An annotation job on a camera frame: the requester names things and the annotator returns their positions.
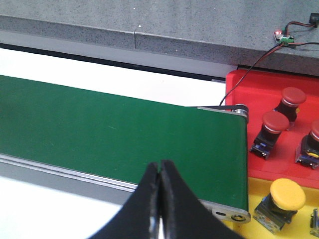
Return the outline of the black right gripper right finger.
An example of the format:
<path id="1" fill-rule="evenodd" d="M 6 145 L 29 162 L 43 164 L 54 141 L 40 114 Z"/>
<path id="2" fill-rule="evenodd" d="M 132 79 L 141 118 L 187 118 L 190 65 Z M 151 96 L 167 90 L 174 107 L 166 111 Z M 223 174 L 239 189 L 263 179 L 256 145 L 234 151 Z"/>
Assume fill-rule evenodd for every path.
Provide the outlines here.
<path id="1" fill-rule="evenodd" d="M 241 239 L 212 215 L 182 179 L 170 160 L 161 162 L 160 207 L 166 239 Z"/>

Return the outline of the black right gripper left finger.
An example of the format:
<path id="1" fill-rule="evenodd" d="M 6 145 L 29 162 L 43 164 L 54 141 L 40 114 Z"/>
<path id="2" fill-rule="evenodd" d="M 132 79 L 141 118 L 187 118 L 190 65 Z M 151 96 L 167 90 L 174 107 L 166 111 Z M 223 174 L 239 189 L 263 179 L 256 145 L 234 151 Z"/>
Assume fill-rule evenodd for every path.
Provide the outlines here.
<path id="1" fill-rule="evenodd" d="M 159 237 L 158 165 L 150 163 L 134 193 L 92 239 L 157 239 Z"/>

